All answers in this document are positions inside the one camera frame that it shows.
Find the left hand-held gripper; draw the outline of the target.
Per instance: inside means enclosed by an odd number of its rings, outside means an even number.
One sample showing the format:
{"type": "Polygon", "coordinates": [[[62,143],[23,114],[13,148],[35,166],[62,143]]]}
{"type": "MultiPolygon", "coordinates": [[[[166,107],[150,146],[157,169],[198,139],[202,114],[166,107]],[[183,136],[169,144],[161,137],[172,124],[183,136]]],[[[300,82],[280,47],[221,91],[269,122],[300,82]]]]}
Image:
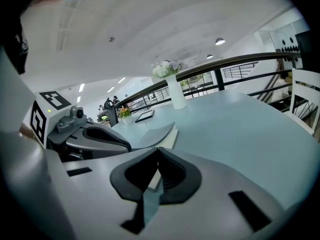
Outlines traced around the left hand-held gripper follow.
{"type": "Polygon", "coordinates": [[[56,90],[36,92],[30,112],[30,127],[39,144],[58,153],[61,159],[81,159],[129,153],[131,144],[116,131],[99,124],[87,125],[81,106],[72,104],[56,90]]]}

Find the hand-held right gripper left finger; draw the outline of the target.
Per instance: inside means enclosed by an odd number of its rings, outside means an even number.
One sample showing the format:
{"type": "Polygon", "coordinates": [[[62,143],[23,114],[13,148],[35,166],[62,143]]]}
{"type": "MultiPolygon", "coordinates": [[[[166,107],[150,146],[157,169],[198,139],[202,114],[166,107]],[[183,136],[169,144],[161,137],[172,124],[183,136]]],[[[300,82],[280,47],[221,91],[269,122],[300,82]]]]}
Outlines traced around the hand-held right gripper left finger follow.
{"type": "Polygon", "coordinates": [[[139,234],[159,208],[159,192],[149,185],[158,169],[158,149],[145,148],[106,158],[64,163],[71,185],[93,213],[86,226],[139,234]]]}

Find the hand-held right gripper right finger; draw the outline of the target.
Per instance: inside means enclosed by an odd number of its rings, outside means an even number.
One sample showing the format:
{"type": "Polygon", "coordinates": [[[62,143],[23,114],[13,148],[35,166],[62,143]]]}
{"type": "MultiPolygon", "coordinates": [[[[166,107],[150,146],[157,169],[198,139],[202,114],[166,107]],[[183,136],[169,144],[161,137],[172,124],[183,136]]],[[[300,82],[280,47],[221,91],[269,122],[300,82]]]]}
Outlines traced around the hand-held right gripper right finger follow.
{"type": "Polygon", "coordinates": [[[163,194],[151,234],[254,234],[284,214],[265,189],[223,163],[159,149],[163,194]]]}

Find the grey notebook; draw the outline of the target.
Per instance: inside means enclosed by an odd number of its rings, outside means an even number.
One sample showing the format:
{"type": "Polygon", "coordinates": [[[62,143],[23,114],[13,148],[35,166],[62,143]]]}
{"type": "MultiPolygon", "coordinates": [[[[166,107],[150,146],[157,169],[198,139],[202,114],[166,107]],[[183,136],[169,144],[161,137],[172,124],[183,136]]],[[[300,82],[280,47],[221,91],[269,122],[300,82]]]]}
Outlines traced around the grey notebook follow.
{"type": "Polygon", "coordinates": [[[168,148],[175,147],[179,130],[175,123],[169,123],[165,126],[155,129],[149,129],[137,141],[131,143],[131,151],[135,152],[146,148],[168,148]]]}

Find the person's left forearm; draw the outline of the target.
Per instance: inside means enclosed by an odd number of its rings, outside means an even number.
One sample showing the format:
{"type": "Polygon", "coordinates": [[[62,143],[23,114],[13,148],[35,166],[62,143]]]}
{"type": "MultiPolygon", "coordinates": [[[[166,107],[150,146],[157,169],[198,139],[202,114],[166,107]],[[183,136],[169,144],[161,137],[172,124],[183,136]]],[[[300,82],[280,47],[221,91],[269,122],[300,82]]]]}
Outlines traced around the person's left forearm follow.
{"type": "Polygon", "coordinates": [[[19,129],[19,132],[28,138],[33,139],[34,138],[34,133],[30,127],[28,127],[26,124],[22,123],[21,127],[19,129]]]}

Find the small potted orange flowers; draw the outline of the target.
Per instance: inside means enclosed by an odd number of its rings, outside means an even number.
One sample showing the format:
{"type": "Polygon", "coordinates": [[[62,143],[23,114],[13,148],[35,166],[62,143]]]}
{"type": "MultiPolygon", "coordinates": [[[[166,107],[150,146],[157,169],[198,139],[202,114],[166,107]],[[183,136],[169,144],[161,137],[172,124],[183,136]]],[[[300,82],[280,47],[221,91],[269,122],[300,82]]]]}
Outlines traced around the small potted orange flowers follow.
{"type": "Polygon", "coordinates": [[[133,121],[130,109],[124,106],[119,110],[119,118],[126,125],[129,125],[133,121]]]}

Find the light blue table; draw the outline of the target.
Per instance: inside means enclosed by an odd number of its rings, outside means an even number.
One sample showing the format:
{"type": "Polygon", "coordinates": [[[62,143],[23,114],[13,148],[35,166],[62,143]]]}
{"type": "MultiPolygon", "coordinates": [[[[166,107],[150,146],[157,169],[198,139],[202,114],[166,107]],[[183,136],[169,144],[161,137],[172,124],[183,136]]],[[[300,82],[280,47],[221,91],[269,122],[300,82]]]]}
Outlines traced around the light blue table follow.
{"type": "Polygon", "coordinates": [[[142,122],[114,130],[136,143],[174,123],[175,149],[233,167],[288,208],[306,198],[320,171],[320,144],[287,115],[246,94],[223,90],[154,109],[142,122]]]}

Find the group of ceiling light panels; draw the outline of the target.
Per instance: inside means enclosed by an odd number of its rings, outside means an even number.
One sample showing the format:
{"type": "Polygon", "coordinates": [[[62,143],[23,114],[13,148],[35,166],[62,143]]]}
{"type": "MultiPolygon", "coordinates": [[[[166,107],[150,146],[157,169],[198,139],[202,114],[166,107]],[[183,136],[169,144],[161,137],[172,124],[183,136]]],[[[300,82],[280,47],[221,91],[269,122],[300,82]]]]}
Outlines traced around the group of ceiling light panels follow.
{"type": "Polygon", "coordinates": [[[134,79],[134,77],[122,77],[82,83],[78,89],[77,97],[79,97],[79,99],[77,101],[80,103],[89,103],[107,97],[134,79]]]}

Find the white vase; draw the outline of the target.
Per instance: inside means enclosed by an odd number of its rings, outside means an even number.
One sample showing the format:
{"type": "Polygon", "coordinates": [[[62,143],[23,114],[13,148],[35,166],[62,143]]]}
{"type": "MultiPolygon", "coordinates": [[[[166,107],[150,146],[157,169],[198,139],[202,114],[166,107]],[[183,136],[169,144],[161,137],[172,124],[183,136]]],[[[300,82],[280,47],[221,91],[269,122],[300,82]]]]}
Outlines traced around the white vase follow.
{"type": "Polygon", "coordinates": [[[176,75],[172,74],[165,78],[168,89],[169,96],[171,98],[173,107],[175,110],[183,109],[187,106],[186,100],[181,88],[180,83],[177,81],[176,75]]]}

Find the black metal railing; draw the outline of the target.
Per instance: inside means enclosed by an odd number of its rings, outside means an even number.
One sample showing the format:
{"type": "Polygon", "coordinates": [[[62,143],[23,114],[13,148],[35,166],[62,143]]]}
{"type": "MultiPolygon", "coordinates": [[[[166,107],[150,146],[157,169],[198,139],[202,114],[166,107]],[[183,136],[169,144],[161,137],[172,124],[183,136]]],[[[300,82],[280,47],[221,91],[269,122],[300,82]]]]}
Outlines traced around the black metal railing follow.
{"type": "MultiPolygon", "coordinates": [[[[253,54],[246,54],[246,55],[240,55],[235,57],[230,57],[222,60],[217,60],[214,62],[208,62],[203,65],[196,66],[194,68],[188,69],[186,71],[180,72],[176,75],[176,80],[178,82],[182,80],[186,80],[190,77],[197,76],[203,73],[214,71],[214,75],[216,78],[216,85],[213,85],[212,88],[218,88],[220,91],[225,89],[225,86],[237,84],[241,82],[246,82],[249,80],[254,80],[258,78],[264,78],[268,76],[273,76],[278,74],[279,72],[270,72],[270,73],[264,73],[259,74],[256,76],[248,76],[246,78],[241,78],[237,80],[232,80],[229,82],[224,82],[221,69],[222,68],[228,68],[232,67],[234,65],[239,64],[246,64],[251,62],[260,62],[265,60],[275,60],[275,59],[295,59],[295,58],[301,58],[301,54],[299,52],[264,52],[264,53],[253,53],[253,54]]],[[[143,98],[147,96],[150,93],[153,93],[155,91],[158,91],[160,89],[163,89],[168,86],[168,83],[166,80],[161,80],[135,94],[132,96],[127,97],[126,99],[120,101],[115,105],[116,108],[120,108],[123,105],[126,105],[134,100],[137,100],[139,98],[143,98]]]]}

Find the white folding chair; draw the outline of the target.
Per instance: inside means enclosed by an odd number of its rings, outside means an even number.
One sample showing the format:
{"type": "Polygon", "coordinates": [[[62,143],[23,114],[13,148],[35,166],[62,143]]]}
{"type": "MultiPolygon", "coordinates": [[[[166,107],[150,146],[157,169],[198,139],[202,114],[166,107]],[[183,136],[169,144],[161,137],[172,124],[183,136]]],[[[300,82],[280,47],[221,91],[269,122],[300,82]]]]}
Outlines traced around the white folding chair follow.
{"type": "Polygon", "coordinates": [[[292,90],[289,110],[284,112],[290,119],[300,125],[310,135],[314,136],[320,119],[320,73],[302,69],[292,69],[292,90]],[[316,114],[312,126],[308,126],[302,119],[295,115],[298,105],[296,97],[306,100],[316,108],[316,114]]]}

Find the black cabinet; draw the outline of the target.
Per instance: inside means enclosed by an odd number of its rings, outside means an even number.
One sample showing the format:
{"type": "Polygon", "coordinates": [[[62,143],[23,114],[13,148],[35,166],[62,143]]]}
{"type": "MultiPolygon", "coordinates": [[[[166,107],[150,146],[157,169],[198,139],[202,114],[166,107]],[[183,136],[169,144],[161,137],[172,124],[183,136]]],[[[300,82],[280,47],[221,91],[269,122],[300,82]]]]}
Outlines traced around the black cabinet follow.
{"type": "Polygon", "coordinates": [[[298,44],[303,69],[320,74],[320,51],[317,51],[319,46],[316,41],[316,36],[311,30],[308,30],[296,34],[295,38],[298,44]]]}

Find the black picture frame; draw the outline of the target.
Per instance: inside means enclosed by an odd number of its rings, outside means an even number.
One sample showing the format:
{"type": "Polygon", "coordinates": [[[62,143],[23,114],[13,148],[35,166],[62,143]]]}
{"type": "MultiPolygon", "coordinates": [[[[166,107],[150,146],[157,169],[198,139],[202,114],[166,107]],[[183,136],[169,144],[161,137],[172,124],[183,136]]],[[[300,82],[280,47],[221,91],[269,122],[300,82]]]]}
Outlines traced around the black picture frame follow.
{"type": "Polygon", "coordinates": [[[151,109],[151,110],[148,110],[142,114],[140,114],[140,116],[134,121],[135,123],[139,123],[139,122],[142,122],[144,120],[147,120],[147,119],[150,119],[154,116],[154,110],[151,109]]]}

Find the group of black wall ornaments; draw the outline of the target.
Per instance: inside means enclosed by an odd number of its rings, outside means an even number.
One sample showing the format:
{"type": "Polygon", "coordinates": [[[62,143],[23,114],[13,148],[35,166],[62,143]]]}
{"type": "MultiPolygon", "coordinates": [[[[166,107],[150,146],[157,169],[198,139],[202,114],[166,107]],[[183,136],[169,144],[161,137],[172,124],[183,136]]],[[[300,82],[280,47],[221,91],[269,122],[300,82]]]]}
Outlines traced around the group of black wall ornaments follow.
{"type": "Polygon", "coordinates": [[[280,51],[283,53],[299,53],[300,48],[295,37],[282,37],[280,51]]]}

